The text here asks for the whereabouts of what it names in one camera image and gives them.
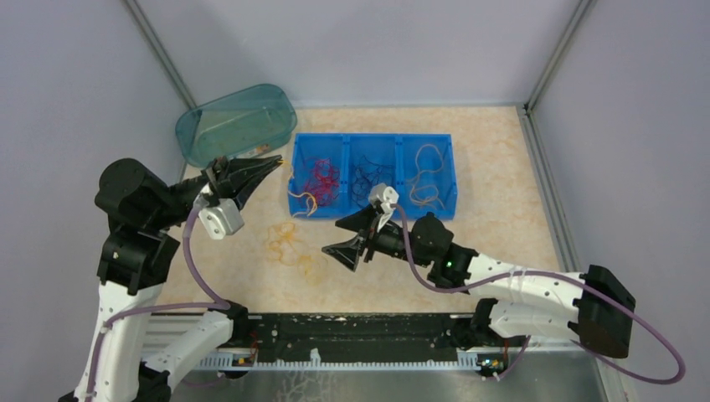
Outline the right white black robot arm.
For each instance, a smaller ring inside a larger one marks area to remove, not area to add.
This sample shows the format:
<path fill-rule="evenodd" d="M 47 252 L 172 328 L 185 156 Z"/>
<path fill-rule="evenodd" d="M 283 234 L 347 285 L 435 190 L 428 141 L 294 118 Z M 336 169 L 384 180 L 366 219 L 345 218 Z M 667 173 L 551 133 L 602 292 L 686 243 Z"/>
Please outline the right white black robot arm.
<path fill-rule="evenodd" d="M 601 265 L 560 273 L 506 263 L 456 244 L 433 213 L 402 227 L 367 207 L 335 225 L 355 236 L 322 251 L 350 271 L 381 253 L 429 268 L 422 283 L 439 293 L 478 297 L 471 333 L 482 345 L 539 336 L 575 341 L 609 358 L 629 355 L 633 321 L 628 314 L 636 300 Z"/>

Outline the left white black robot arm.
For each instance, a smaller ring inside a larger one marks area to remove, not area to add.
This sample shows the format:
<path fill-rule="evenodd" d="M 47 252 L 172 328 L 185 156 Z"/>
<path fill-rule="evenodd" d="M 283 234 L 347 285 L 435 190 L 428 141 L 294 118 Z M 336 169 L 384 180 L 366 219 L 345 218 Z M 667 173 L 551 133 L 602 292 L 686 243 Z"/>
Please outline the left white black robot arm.
<path fill-rule="evenodd" d="M 281 156 L 218 157 L 194 178 L 169 185 L 133 158 L 100 176 L 95 205 L 109 234 L 97 269 L 99 307 L 90 355 L 68 401 L 167 401 L 180 382 L 216 348 L 253 342 L 248 309 L 219 296 L 200 275 L 190 240 L 196 223 L 215 239 L 243 227 L 251 194 L 283 165 Z M 198 322 L 162 351 L 144 358 L 150 317 L 172 260 L 182 251 L 208 300 Z"/>

